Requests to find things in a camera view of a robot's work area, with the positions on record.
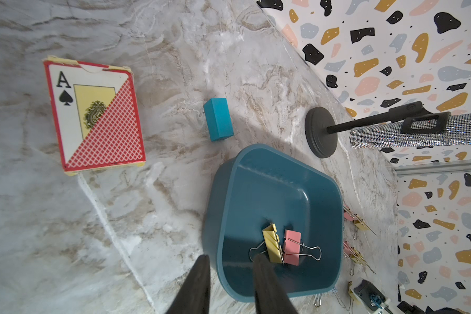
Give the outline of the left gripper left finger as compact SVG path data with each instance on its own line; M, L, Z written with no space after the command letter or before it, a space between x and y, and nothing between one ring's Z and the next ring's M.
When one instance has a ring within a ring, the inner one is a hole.
M170 308L170 313L209 313L211 268L207 255L200 255L188 273Z

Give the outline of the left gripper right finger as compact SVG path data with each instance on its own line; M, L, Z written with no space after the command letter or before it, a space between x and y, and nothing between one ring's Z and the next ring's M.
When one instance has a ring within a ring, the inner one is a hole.
M265 256L253 260L256 313L298 313Z

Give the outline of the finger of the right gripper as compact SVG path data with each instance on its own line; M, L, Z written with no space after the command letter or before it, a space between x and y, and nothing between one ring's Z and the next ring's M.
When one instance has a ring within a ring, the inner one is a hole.
M353 283L353 290L367 313L382 314L393 312L390 309L390 299L372 282L362 279L360 283Z

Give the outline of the pink binder clip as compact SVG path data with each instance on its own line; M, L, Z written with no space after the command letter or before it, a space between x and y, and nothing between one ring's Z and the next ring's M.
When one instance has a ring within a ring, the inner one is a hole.
M348 221L356 221L356 215L349 208L344 208L344 218Z
M285 230L283 245L283 261L285 264L299 266L306 259L319 262L323 251L319 246L308 246L302 241L302 234L293 230Z
M352 248L351 248L350 244L349 244L347 241L344 241L344 242L343 242L343 246L344 246L344 248L343 248L343 250L344 250L344 255L345 255L348 259L350 259L350 258L352 257L352 255L353 255L353 253L352 253Z

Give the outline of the yellow binder clip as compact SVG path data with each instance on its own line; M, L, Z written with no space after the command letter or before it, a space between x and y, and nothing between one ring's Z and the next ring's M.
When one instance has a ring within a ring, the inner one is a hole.
M369 227L369 225L367 225L367 224L365 223L365 221L364 221L363 219L357 218L357 219L355 219L355 220L353 221L353 223L354 223L354 225L355 225L358 229L360 229L360 230L362 230L362 231L370 231L370 232L373 233L374 235L377 235L377 234L375 233L375 231L373 231L373 230Z
M356 250L356 248L351 248L350 258L360 265L366 266L373 274L375 274L374 269L369 265L366 259L362 256L362 254Z
M348 294L349 294L350 298L352 299L352 303L358 302L357 296L356 296L356 294L354 293L354 290L353 290L353 282L349 281L347 283L347 285L348 285Z
M256 255L267 253L271 263L284 264L284 254L276 225L270 223L268 227L262 230L262 235L262 242L258 246L249 249L250 261L252 262Z

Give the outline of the teal plastic storage box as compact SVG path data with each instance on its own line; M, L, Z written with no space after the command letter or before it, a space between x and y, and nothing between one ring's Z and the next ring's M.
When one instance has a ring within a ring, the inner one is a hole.
M299 232L304 249L296 266L273 269L290 297L332 290L341 270L343 200L336 182L320 171L255 144L223 163L213 179L202 232L223 289L252 302L253 260L264 256L263 230Z

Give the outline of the blue binder clip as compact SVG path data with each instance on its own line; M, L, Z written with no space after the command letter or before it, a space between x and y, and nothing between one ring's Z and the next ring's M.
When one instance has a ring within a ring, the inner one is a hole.
M341 307L341 309L347 309L345 302L340 298L339 292L336 288L332 288L332 290L327 293L316 294L313 297L313 305L316 308L320 308L323 306L323 302L326 300L335 300L337 304Z

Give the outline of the red patterned card box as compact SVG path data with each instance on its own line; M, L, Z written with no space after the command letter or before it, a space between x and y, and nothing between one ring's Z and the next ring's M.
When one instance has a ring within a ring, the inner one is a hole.
M133 72L129 67L49 56L43 61L66 175L145 165Z

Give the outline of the teal rectangular block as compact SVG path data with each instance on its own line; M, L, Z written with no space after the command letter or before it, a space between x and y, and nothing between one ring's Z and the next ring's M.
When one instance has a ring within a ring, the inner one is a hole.
M204 104L204 112L211 141L224 140L234 135L226 98L211 98Z

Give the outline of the microphone on black stand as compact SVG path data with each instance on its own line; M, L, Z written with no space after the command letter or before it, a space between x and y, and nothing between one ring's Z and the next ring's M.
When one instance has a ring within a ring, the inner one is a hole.
M341 132L349 133L349 142L355 149L471 145L471 113L431 113L421 102L341 124L336 124L323 107L307 113L305 135L315 156L332 156Z

